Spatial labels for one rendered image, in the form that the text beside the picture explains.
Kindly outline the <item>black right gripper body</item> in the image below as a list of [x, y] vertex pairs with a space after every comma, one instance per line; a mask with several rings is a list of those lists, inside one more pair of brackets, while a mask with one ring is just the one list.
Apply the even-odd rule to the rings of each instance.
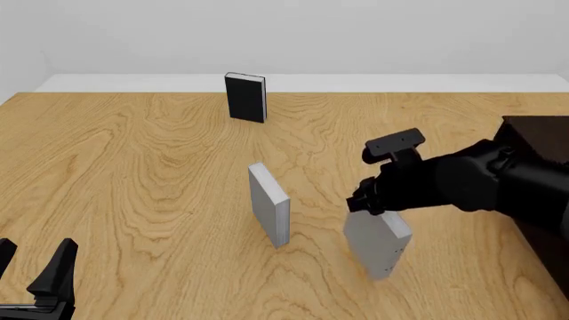
[[382, 215], [385, 212], [385, 207], [381, 201], [381, 194], [378, 193], [376, 187], [376, 178], [374, 177], [361, 180], [352, 196], [346, 199], [349, 211], [366, 211], [371, 215]]

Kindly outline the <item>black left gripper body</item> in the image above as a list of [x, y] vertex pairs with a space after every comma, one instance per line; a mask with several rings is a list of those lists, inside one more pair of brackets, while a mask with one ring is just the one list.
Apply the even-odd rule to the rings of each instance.
[[75, 297], [35, 296], [34, 304], [0, 303], [0, 320], [71, 320]]

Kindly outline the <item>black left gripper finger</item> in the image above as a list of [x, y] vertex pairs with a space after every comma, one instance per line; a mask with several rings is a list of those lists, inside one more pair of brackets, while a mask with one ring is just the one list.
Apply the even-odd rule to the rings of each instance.
[[70, 238], [60, 243], [51, 260], [27, 291], [36, 304], [75, 303], [74, 270], [78, 244]]
[[3, 276], [5, 270], [9, 266], [14, 254], [17, 250], [17, 245], [10, 239], [0, 239], [0, 277]]

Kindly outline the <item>grey book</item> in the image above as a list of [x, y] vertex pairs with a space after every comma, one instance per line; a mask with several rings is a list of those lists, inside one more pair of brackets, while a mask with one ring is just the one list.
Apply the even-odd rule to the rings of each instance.
[[262, 163], [248, 166], [252, 212], [275, 248], [290, 241], [291, 199]]
[[413, 232], [399, 212], [350, 212], [343, 229], [349, 249], [373, 280], [392, 273]]

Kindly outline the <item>grey book, plain cover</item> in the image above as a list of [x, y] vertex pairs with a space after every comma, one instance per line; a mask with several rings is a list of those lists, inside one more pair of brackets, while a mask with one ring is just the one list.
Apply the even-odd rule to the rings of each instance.
[[291, 199], [262, 163], [248, 166], [252, 212], [275, 248], [290, 241]]

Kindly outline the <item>black hardcover book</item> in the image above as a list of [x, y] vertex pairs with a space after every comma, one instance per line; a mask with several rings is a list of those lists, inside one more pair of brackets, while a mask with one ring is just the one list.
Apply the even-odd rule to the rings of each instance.
[[265, 77], [229, 72], [224, 80], [229, 116], [263, 124], [267, 119]]

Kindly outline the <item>small black plate on stalk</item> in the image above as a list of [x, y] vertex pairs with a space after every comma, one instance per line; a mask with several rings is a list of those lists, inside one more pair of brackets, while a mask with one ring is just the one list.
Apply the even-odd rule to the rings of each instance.
[[366, 164], [376, 164], [389, 160], [400, 166], [421, 162], [417, 147], [425, 138], [417, 128], [395, 132], [384, 137], [368, 140], [362, 152]]

